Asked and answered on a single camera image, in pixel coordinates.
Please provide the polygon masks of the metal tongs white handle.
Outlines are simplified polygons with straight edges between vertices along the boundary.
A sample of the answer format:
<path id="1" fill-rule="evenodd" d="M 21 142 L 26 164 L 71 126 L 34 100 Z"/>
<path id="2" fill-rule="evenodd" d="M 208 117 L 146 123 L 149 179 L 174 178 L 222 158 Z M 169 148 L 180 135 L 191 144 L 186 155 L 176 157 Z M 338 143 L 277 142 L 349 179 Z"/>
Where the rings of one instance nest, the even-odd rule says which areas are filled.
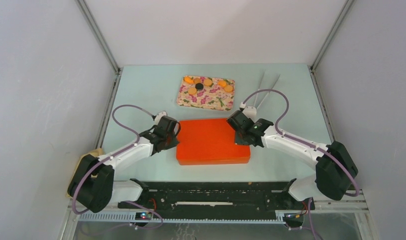
<path id="1" fill-rule="evenodd" d="M 264 69 L 262 71 L 262 75 L 261 78 L 259 80 L 259 84 L 258 84 L 258 91 L 262 90 L 262 89 L 273 89 L 277 83 L 277 81 L 280 79 L 281 74 L 279 72 L 275 72 L 273 70 L 267 70 Z M 254 101 L 253 101 L 253 105 L 255 108 L 259 108 L 262 106 L 262 103 L 265 101 L 265 99 L 267 98 L 267 95 L 270 92 L 259 92 L 254 96 Z"/>

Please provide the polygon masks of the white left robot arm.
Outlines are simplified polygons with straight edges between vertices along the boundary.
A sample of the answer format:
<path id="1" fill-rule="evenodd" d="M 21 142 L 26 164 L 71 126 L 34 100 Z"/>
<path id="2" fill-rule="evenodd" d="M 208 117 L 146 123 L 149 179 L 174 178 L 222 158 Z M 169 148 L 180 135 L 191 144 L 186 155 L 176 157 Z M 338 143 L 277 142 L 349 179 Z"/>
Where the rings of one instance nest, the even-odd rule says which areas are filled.
<path id="1" fill-rule="evenodd" d="M 144 208 L 149 194 L 137 180 L 115 181 L 121 173 L 141 160 L 175 148 L 179 144 L 181 124 L 164 112 L 154 116 L 153 126 L 137 135 L 137 139 L 114 152 L 94 156 L 84 155 L 69 183 L 67 194 L 72 208 L 80 203 L 87 210 L 98 213 L 111 203 L 130 201 L 136 208 Z"/>

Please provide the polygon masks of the floral serving tray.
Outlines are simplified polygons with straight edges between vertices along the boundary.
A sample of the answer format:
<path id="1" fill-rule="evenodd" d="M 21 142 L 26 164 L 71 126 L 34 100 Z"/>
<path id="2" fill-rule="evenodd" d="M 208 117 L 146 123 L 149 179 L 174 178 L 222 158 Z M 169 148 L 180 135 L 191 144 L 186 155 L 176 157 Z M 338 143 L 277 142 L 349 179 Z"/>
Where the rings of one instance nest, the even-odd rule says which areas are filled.
<path id="1" fill-rule="evenodd" d="M 201 83 L 205 78 L 212 80 L 212 86 L 205 86 L 204 89 L 197 91 L 196 94 L 188 94 L 188 90 L 195 87 L 196 84 L 188 84 L 184 82 L 184 77 L 200 78 Z M 179 87 L 176 103 L 182 107 L 217 110 L 217 111 L 230 111 L 233 108 L 235 98 L 236 82 L 233 79 L 198 76 L 198 75 L 185 75 L 182 78 Z M 218 85 L 218 81 L 224 80 L 228 85 L 233 86 L 232 92 L 225 92 L 224 88 Z"/>

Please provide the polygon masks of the orange box lid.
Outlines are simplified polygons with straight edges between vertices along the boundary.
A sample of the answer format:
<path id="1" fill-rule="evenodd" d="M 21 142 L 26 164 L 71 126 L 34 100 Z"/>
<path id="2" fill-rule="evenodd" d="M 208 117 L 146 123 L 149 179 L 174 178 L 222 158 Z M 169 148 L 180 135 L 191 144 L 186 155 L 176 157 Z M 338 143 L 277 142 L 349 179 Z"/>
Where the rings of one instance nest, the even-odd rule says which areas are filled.
<path id="1" fill-rule="evenodd" d="M 235 131 L 226 118 L 182 120 L 176 159 L 182 166 L 247 164 L 248 145 L 235 144 Z"/>

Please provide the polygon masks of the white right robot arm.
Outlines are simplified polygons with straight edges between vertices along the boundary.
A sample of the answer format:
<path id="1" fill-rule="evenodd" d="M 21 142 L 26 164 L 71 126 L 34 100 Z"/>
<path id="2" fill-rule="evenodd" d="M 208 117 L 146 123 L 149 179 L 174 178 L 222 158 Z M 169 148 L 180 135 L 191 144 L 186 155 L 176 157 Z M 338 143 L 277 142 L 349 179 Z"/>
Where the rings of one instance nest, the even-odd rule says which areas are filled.
<path id="1" fill-rule="evenodd" d="M 282 194 L 282 204 L 295 209 L 302 201 L 325 196 L 340 201 L 354 185 L 358 169 L 346 147 L 333 141 L 316 143 L 280 129 L 260 118 L 253 121 L 244 110 L 235 111 L 226 122 L 235 132 L 235 143 L 281 151 L 300 159 L 314 174 L 292 179 Z"/>

